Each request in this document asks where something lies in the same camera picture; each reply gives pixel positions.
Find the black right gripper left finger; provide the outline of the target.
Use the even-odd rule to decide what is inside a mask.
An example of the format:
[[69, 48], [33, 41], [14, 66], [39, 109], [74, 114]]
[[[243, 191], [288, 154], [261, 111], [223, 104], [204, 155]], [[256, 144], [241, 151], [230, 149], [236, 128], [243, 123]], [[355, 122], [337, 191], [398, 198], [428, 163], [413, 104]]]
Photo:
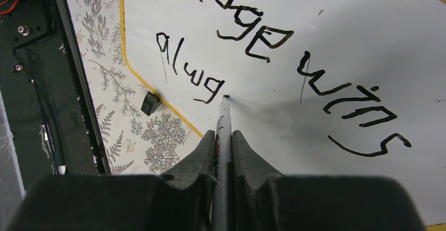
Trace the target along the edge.
[[8, 230], [208, 230], [215, 138], [161, 175], [47, 176]]

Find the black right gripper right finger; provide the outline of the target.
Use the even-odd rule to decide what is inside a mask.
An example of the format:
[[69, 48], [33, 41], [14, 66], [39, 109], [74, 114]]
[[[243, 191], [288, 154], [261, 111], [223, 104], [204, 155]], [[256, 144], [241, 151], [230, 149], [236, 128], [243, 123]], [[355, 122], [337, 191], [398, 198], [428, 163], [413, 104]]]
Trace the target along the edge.
[[238, 230], [425, 230], [396, 181], [379, 176], [284, 175], [231, 139]]

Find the white marker pen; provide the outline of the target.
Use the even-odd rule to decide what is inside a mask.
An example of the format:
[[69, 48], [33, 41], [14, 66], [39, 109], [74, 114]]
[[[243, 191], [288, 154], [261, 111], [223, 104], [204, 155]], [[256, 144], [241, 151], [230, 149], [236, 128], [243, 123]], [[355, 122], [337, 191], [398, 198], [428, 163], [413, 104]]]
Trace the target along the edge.
[[212, 230], [232, 230], [231, 117], [229, 95], [224, 95], [217, 120], [214, 177], [217, 185], [212, 199]]

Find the yellow framed whiteboard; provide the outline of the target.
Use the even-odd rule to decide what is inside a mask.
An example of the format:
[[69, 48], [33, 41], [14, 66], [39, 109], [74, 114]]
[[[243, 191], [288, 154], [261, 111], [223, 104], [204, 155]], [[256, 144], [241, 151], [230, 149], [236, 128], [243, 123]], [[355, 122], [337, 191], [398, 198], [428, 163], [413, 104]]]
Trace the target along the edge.
[[445, 222], [441, 0], [121, 0], [131, 71], [285, 174], [383, 175]]

